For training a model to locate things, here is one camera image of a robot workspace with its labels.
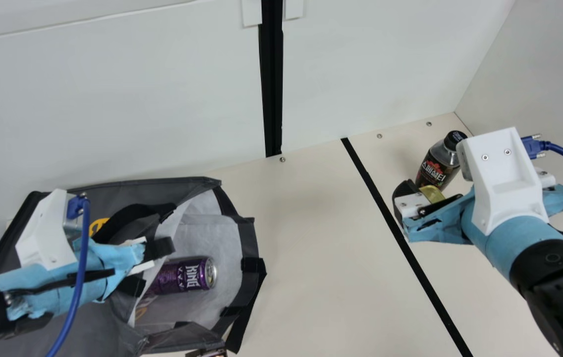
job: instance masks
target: black line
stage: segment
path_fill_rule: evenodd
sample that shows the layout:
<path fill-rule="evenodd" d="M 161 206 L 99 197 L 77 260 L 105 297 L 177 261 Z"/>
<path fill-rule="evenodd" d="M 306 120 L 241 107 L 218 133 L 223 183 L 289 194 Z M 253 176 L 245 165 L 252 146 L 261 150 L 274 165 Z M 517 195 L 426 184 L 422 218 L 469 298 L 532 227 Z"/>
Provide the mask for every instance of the black line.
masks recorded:
<path fill-rule="evenodd" d="M 422 289 L 424 289 L 427 293 L 427 297 L 431 301 L 431 305 L 434 306 L 436 312 L 438 313 L 438 316 L 440 317 L 440 320 L 442 320 L 442 322 L 445 324 L 447 332 L 449 332 L 449 335 L 451 335 L 451 338 L 453 339 L 453 343 L 455 343 L 456 347 L 458 347 L 458 350 L 463 356 L 472 357 L 473 355 L 471 354 L 469 347 L 460 335 L 458 328 L 456 328 L 453 321 L 451 320 L 451 316 L 449 316 L 449 313 L 442 304 L 442 301 L 440 301 L 438 294 L 436 294 L 436 291 L 431 286 L 431 283 L 429 282 L 429 279 L 427 279 L 427 276 L 422 270 L 422 267 L 420 267 L 420 264 L 418 264 L 418 260 L 416 259 L 415 255 L 413 255 L 413 251 L 411 251 L 409 244 L 407 244 L 407 241 L 404 239 L 404 236 L 402 235 L 402 232 L 398 227 L 398 223 L 396 223 L 394 216 L 390 212 L 390 209 L 385 204 L 381 193 L 379 193 L 379 189 L 377 189 L 376 185 L 374 185 L 372 177 L 367 172 L 367 170 L 365 170 L 365 167 L 363 166 L 361 159 L 359 159 L 359 156 L 356 154 L 354 147 L 352 147 L 350 140 L 348 138 L 343 138 L 341 139 L 341 142 L 343 142 L 343 146 L 345 146 L 345 149 L 350 155 L 352 162 L 354 163 L 356 169 L 359 171 L 359 174 L 361 174 L 363 181 L 365 181 L 367 189 L 370 190 L 372 197 L 374 197 L 376 205 L 379 206 L 379 210 L 383 214 L 385 222 L 387 222 L 388 226 L 390 227 L 390 231 L 392 231 L 392 234 L 394 235 L 398 246 L 401 248 L 404 257 L 407 259 L 407 262 L 409 262 L 409 265 L 411 266 L 413 273 L 418 278 L 420 285 L 422 285 Z"/>
<path fill-rule="evenodd" d="M 266 157 L 282 153 L 283 1 L 262 0 L 259 25 L 259 71 Z"/>

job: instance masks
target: dark bottle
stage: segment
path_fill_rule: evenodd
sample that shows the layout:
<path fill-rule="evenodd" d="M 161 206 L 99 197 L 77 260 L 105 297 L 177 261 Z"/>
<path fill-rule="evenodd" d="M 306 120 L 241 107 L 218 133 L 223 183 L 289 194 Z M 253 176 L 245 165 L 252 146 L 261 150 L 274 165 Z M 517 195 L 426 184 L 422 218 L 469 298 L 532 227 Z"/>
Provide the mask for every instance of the dark bottle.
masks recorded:
<path fill-rule="evenodd" d="M 466 138 L 467 135 L 465 133 L 454 130 L 450 131 L 444 140 L 434 144 L 420 165 L 418 176 L 416 176 L 416 186 L 433 185 L 439 190 L 445 189 L 449 182 L 453 180 L 453 177 L 460 171 L 460 163 L 458 162 L 458 154 L 455 151 L 455 147 Z"/>

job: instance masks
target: white table surface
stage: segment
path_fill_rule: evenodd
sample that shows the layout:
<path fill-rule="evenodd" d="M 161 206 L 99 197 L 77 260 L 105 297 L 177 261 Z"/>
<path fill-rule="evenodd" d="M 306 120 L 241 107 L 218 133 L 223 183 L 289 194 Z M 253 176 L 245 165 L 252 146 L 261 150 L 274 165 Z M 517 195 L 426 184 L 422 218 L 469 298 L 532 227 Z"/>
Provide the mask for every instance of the white table surface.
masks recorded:
<path fill-rule="evenodd" d="M 403 180 L 414 179 L 429 147 L 454 129 L 469 134 L 451 113 L 349 139 L 393 210 L 391 196 L 395 187 Z M 465 194 L 470 187 L 471 183 L 458 174 L 443 194 Z M 557 356 L 524 299 L 477 248 L 438 242 L 410 246 L 474 356 Z"/>
<path fill-rule="evenodd" d="M 207 174 L 268 269 L 239 356 L 460 355 L 341 142 L 284 157 Z"/>

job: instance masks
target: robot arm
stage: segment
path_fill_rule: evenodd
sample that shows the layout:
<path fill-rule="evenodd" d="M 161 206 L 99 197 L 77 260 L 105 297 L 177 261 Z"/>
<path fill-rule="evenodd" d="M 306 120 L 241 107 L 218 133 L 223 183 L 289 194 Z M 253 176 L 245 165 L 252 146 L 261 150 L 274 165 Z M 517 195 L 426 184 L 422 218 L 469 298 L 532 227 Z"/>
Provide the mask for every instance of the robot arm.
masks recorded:
<path fill-rule="evenodd" d="M 563 233 L 548 217 L 563 210 L 563 186 L 535 170 L 514 128 L 458 145 L 471 192 L 436 199 L 404 181 L 394 212 L 410 241 L 473 244 L 528 303 L 563 356 Z"/>
<path fill-rule="evenodd" d="M 55 316 L 102 302 L 124 278 L 173 253 L 169 237 L 97 244 L 89 238 L 85 202 L 85 195 L 54 190 L 37 205 L 15 246 L 21 268 L 0 274 L 0 338 L 43 328 Z M 75 285 L 81 287 L 78 294 Z"/>

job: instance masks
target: bottle label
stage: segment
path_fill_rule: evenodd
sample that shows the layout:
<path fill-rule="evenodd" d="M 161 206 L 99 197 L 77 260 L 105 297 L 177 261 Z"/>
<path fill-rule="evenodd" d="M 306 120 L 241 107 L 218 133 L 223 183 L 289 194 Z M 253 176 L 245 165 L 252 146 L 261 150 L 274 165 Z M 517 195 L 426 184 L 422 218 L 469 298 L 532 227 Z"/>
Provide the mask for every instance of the bottle label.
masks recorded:
<path fill-rule="evenodd" d="M 433 185 L 442 189 L 443 185 L 449 184 L 458 170 L 459 168 L 442 165 L 431 156 L 431 152 L 427 152 L 427 156 L 418 170 L 418 176 L 416 176 L 416 186 Z"/>

